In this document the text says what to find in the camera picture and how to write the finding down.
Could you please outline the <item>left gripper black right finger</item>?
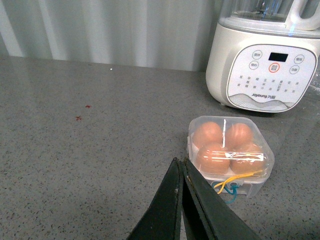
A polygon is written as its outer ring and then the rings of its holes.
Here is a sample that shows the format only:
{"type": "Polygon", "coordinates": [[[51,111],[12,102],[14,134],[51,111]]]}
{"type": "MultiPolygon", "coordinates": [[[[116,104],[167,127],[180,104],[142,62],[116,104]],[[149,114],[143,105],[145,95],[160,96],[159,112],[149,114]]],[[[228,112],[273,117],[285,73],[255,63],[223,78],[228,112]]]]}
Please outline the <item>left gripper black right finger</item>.
{"type": "Polygon", "coordinates": [[[182,172],[182,215],[188,240],[259,240],[216,193],[189,159],[178,161],[182,172]]]}

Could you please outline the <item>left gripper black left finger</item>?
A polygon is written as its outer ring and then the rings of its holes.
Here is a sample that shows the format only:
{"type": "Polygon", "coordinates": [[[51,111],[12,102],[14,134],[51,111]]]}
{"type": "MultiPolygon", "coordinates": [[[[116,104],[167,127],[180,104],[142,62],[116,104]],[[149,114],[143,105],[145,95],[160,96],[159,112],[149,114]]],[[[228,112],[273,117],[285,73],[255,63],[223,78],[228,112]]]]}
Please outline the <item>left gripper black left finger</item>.
{"type": "Polygon", "coordinates": [[[128,240],[179,240],[181,234],[184,175],[173,158],[151,204],[128,240]]]}

